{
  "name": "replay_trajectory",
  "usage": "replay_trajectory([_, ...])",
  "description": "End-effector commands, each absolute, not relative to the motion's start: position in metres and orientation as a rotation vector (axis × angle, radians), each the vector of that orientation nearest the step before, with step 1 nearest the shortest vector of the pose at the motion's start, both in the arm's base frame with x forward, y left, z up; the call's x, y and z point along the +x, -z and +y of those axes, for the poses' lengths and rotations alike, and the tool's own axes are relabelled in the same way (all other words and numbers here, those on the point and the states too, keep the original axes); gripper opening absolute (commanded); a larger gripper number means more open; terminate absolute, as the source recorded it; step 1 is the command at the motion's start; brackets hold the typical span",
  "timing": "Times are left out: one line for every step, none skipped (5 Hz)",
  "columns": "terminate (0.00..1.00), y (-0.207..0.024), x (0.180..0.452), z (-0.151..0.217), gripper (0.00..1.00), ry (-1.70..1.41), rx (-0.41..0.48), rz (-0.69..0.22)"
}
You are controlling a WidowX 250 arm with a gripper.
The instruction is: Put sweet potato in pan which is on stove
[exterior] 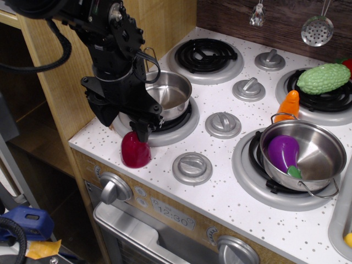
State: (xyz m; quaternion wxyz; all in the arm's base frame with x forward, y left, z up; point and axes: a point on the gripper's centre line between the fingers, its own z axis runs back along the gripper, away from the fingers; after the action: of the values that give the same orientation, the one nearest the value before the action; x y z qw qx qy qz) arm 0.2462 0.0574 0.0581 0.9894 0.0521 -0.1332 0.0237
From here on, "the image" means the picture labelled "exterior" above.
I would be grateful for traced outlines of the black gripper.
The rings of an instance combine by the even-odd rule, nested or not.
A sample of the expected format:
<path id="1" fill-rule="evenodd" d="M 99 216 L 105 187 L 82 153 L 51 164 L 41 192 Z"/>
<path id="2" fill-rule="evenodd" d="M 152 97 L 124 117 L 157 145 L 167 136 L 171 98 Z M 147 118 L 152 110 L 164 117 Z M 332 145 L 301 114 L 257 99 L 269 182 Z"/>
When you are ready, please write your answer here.
<path id="1" fill-rule="evenodd" d="M 91 110 L 104 126 L 109 127 L 122 112 L 132 117 L 129 125 L 139 141 L 148 142 L 149 125 L 158 128 L 163 118 L 162 107 L 149 95 L 145 85 L 154 83 L 159 75 L 157 70 L 147 76 L 143 67 L 131 69 L 121 78 L 97 72 L 94 77 L 83 77 L 81 84 L 86 88 Z"/>

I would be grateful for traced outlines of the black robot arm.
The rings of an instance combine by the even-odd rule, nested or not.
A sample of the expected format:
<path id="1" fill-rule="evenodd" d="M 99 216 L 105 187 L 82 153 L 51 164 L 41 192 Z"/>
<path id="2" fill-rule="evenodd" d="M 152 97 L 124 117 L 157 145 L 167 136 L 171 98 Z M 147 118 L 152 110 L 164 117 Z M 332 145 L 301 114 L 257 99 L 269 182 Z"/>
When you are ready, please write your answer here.
<path id="1" fill-rule="evenodd" d="M 146 91 L 145 61 L 156 60 L 144 53 L 143 31 L 130 17 L 122 1 L 6 1 L 17 14 L 43 19 L 59 40 L 63 53 L 57 61 L 39 67 L 1 65 L 5 72 L 45 72 L 64 64 L 72 46 L 55 21 L 69 26 L 88 48 L 93 76 L 82 78 L 86 98 L 99 121 L 110 126 L 119 113 L 132 118 L 131 128 L 141 142 L 163 124 L 162 107 Z"/>

